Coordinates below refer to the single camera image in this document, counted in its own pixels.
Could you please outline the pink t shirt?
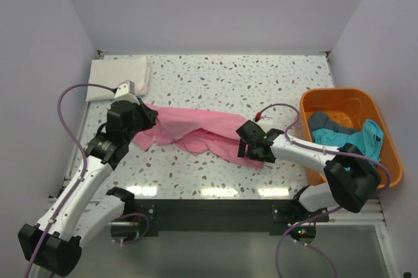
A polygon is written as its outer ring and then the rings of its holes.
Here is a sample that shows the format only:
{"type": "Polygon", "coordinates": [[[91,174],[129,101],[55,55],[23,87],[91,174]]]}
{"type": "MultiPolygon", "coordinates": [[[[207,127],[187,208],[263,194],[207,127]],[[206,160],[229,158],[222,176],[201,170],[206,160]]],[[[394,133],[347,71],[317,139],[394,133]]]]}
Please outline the pink t shirt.
{"type": "Polygon", "coordinates": [[[175,144],[192,155],[209,151],[233,164],[256,169],[264,167],[260,161],[238,156],[240,137],[236,130],[247,121],[245,117],[226,112],[151,104],[148,107],[157,111],[156,124],[147,131],[139,132],[133,139],[133,143],[144,151],[154,144],[175,144]]]}

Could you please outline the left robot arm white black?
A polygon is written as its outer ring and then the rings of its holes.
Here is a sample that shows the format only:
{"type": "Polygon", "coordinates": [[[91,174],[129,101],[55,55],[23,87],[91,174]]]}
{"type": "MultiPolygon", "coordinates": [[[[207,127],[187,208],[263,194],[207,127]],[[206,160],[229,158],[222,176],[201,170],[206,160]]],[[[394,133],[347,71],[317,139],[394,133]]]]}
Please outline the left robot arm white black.
{"type": "Polygon", "coordinates": [[[126,156],[133,138],[155,126],[157,115],[141,100],[117,100],[110,105],[106,123],[83,150],[78,173],[35,225],[25,224],[18,232],[29,266],[65,277],[76,267],[83,246],[108,223],[139,217],[150,226],[149,217],[137,211],[134,194],[120,187],[108,190],[89,212],[85,208],[126,156]]]}

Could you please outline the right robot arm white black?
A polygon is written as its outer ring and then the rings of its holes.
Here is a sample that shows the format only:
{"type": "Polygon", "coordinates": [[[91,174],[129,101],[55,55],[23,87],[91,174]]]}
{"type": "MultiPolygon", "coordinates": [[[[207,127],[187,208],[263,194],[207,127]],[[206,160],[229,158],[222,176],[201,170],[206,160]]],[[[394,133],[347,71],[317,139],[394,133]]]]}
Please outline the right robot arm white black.
{"type": "Polygon", "coordinates": [[[273,210],[275,217],[289,224],[320,217],[332,207],[358,213],[381,183],[377,170],[352,144],[321,147],[278,129],[264,131],[251,120],[236,133],[241,158],[269,163],[289,161],[325,176],[324,183],[301,188],[286,204],[273,210]]]}

